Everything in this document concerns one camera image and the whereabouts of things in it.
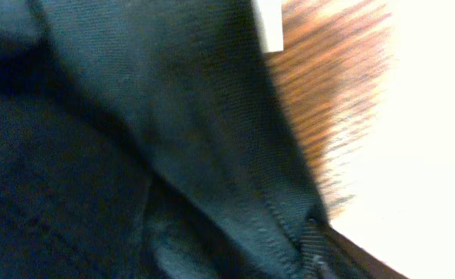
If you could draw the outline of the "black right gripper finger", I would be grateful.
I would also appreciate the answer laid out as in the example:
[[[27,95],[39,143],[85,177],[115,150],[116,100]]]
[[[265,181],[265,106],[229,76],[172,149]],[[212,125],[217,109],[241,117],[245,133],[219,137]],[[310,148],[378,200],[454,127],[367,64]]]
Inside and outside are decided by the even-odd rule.
[[[308,220],[302,231],[303,279],[406,279],[332,227]]]

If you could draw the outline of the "black t-shirt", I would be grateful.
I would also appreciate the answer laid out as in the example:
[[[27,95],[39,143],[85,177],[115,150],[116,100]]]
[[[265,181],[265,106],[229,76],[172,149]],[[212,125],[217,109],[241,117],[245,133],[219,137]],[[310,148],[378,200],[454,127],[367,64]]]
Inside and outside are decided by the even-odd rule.
[[[342,278],[248,1],[0,1],[0,278]]]

